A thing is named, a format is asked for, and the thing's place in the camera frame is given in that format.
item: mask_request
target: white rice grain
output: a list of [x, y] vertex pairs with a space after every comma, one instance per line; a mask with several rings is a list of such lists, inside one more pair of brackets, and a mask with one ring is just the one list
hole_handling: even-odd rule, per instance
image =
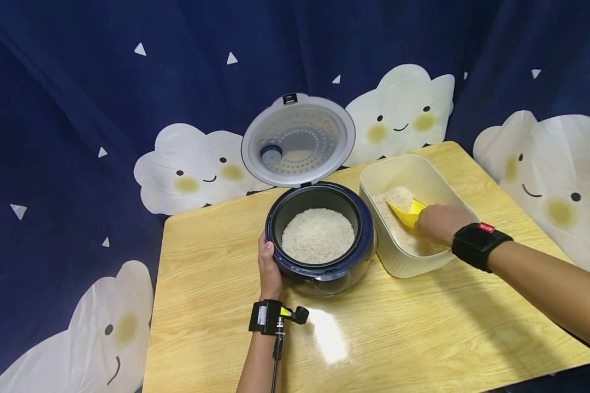
[[354, 243], [349, 220], [330, 209], [308, 209], [296, 215], [284, 228], [282, 249], [305, 264], [325, 264], [335, 260]]
[[374, 197], [375, 206], [378, 208], [387, 227], [389, 227], [391, 236], [393, 236], [404, 251], [421, 257], [428, 257], [447, 249], [444, 246], [430, 243], [430, 241], [420, 237], [416, 228], [408, 228], [402, 225], [398, 216], [395, 215], [387, 204], [385, 200], [387, 198], [396, 207], [400, 208], [400, 210], [409, 211], [414, 195], [406, 187], [394, 187]]

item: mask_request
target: navy blue rice cooker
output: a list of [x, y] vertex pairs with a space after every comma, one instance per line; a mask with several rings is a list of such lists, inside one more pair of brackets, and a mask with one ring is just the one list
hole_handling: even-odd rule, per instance
[[[356, 193], [323, 182], [348, 158], [356, 139], [352, 117], [331, 100], [288, 94], [266, 108], [249, 125], [241, 153], [246, 168], [260, 181], [288, 187], [273, 203], [265, 236], [275, 245], [274, 260], [290, 286], [304, 294], [328, 296], [361, 280], [375, 252], [371, 213]], [[287, 224], [308, 209], [340, 212], [352, 223], [356, 239], [336, 260], [305, 264], [281, 247]]]

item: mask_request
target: cable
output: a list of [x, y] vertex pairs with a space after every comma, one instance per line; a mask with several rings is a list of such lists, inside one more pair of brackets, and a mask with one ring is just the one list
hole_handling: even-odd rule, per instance
[[275, 377], [278, 376], [278, 359], [275, 359], [273, 365], [273, 380], [271, 380], [271, 393], [275, 393]]
[[278, 317], [278, 325], [275, 329], [275, 344], [273, 346], [273, 379], [271, 380], [271, 393], [275, 393], [275, 380], [278, 377], [278, 361], [282, 359], [282, 348], [284, 347], [284, 318]]

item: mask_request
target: beige plastic container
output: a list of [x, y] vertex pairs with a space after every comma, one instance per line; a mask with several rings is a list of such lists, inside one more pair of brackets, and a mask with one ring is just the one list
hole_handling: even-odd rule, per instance
[[378, 257], [391, 276], [409, 278], [441, 268], [452, 260], [453, 255], [447, 250], [430, 257], [420, 257], [404, 251], [393, 239], [374, 204], [374, 196], [398, 186], [410, 189], [415, 199], [426, 206], [436, 203], [461, 206], [477, 221], [478, 218], [426, 158], [406, 154], [365, 168], [361, 173], [359, 193], [372, 212], [378, 233]]

